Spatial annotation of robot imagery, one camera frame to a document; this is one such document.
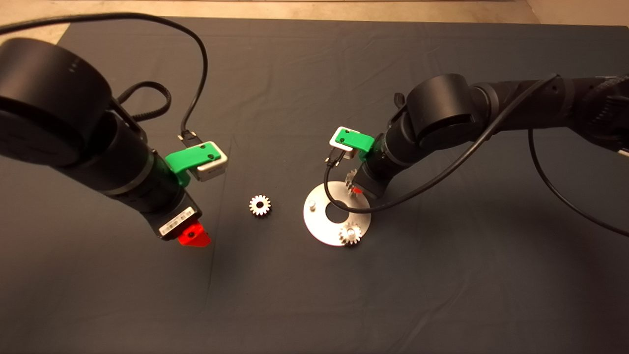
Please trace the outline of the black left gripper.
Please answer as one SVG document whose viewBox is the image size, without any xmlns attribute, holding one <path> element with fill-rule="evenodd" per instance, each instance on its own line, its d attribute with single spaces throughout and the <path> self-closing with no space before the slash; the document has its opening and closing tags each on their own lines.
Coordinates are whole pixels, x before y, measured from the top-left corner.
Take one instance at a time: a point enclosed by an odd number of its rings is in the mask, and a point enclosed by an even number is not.
<svg viewBox="0 0 629 354">
<path fill-rule="evenodd" d="M 117 201 L 138 211 L 161 240 L 178 238 L 182 246 L 206 247 L 211 237 L 199 219 L 202 210 L 180 186 L 179 180 L 158 154 L 149 154 L 143 179 L 117 196 Z"/>
</svg>

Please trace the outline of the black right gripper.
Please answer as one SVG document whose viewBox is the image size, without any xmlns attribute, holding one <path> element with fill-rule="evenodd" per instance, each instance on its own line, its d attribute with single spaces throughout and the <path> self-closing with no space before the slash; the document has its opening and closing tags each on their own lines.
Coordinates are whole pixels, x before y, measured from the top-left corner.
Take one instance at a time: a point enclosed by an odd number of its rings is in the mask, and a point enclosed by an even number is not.
<svg viewBox="0 0 629 354">
<path fill-rule="evenodd" d="M 401 165 L 391 158 L 386 143 L 377 142 L 356 173 L 356 187 L 352 187 L 352 193 L 380 199 L 400 171 Z"/>
</svg>

